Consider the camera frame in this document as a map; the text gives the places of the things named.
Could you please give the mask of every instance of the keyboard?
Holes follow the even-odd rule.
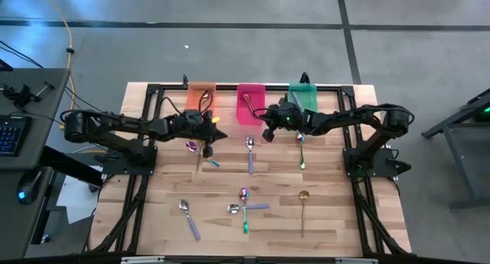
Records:
[[[15,157],[22,147],[32,118],[0,115],[0,157]]]

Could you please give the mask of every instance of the black desk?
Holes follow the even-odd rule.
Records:
[[[0,83],[13,86],[16,91],[26,84],[32,93],[37,93],[44,87],[44,81],[49,82],[54,89],[43,93],[40,102],[28,103],[25,110],[54,118],[69,74],[67,69],[14,69],[12,72],[0,72]],[[13,102],[0,93],[0,114],[8,115],[15,111]],[[50,119],[30,114],[25,116],[32,117],[32,124],[18,157],[0,157],[0,233],[4,235],[0,241],[0,259],[22,258],[31,240],[40,239],[47,219],[45,194],[49,191],[53,171],[97,187],[102,185],[100,172],[45,145],[53,124]],[[38,165],[52,169],[45,168],[36,201],[20,205],[15,197],[18,182],[24,172]]]

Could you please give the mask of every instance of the gold spoon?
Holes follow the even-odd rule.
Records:
[[[301,202],[303,202],[303,212],[301,219],[301,237],[303,238],[305,236],[305,201],[309,199],[309,192],[301,191],[299,193],[299,199],[301,200]]]

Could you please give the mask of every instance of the green container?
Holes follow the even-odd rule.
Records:
[[[316,101],[316,86],[315,84],[307,83],[291,83],[289,85],[288,101],[296,103],[292,93],[296,93],[301,103],[302,109],[309,109],[317,112],[318,102]]]

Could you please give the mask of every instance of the pink container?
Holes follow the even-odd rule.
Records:
[[[250,111],[247,101],[242,98],[243,94],[250,96],[253,109],[266,106],[266,87],[261,84],[239,84],[237,87],[237,119],[241,125],[262,125],[262,120],[255,118]],[[265,111],[257,111],[255,114],[262,115]]]

